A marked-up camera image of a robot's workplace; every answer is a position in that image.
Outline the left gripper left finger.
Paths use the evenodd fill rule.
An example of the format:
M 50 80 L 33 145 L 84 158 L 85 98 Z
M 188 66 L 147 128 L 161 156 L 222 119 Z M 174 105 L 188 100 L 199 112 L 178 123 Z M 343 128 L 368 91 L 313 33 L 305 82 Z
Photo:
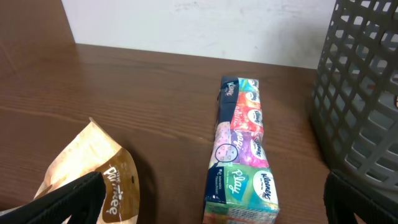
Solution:
M 95 224 L 106 196 L 100 172 L 90 172 L 32 202 L 1 215 L 1 224 Z

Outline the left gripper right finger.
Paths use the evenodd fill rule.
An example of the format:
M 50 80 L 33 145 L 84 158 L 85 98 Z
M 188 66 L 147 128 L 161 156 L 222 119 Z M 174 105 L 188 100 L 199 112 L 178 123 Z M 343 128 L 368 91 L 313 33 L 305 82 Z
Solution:
M 397 202 L 376 190 L 332 170 L 325 182 L 323 201 L 329 224 L 397 224 Z

